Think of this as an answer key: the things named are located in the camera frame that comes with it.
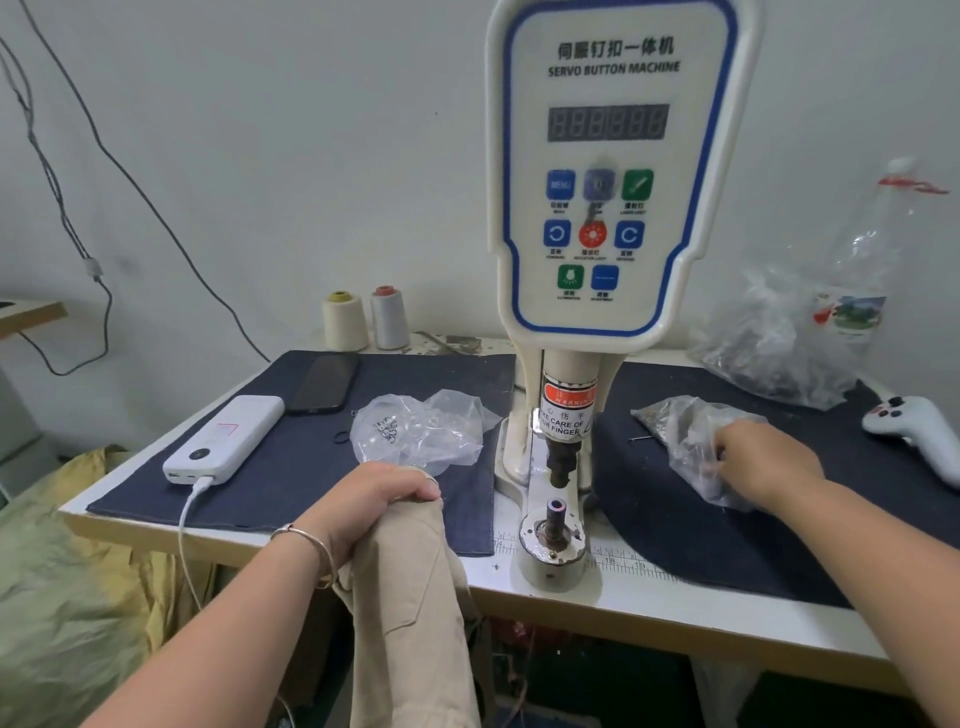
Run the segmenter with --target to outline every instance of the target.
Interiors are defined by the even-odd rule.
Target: silver bracelet
[[[276,531],[270,534],[270,540],[272,541],[275,536],[279,536],[281,533],[296,533],[298,536],[302,536],[304,539],[309,541],[311,544],[316,546],[319,550],[321,550],[324,553],[324,555],[326,556],[326,563],[329,566],[330,572],[320,577],[318,582],[319,586],[317,587],[317,589],[329,589],[331,586],[333,586],[333,582],[336,579],[337,574],[333,564],[333,556],[330,555],[330,549],[326,547],[326,544],[320,539],[318,539],[316,536],[314,536],[312,533],[307,533],[306,531],[300,530],[299,528],[295,528],[292,523],[287,523],[286,525],[282,525],[280,528],[278,528]]]

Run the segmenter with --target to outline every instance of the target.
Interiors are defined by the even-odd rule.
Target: thread spool
[[[370,296],[373,333],[378,349],[402,349],[410,345],[403,296],[392,285],[377,286]]]
[[[324,336],[332,352],[359,352],[370,343],[363,301],[347,291],[334,291],[324,301]]]

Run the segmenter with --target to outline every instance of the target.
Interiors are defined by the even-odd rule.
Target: game controller
[[[863,416],[872,435],[899,435],[910,441],[947,485],[960,488],[960,440],[926,397],[891,397]]]

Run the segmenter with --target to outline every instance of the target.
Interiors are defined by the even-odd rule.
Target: forearm
[[[262,728],[320,564],[306,539],[277,537],[83,728]]]
[[[960,551],[842,485],[811,478],[783,492],[771,510],[867,621],[931,717],[960,724]]]

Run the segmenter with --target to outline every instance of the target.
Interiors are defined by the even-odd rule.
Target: plastic bag
[[[384,395],[357,412],[350,441],[361,463],[415,465],[436,477],[451,465],[473,465],[483,433],[501,419],[480,398],[452,389],[427,401]]]
[[[813,320],[819,286],[774,267],[746,272],[740,301],[690,333],[689,354],[768,400],[828,410],[856,384],[856,359]]]
[[[752,511],[754,506],[717,475],[713,438],[721,427],[736,420],[765,423],[767,418],[699,397],[671,397],[649,407],[631,410],[650,434],[666,445],[670,467],[707,503]]]

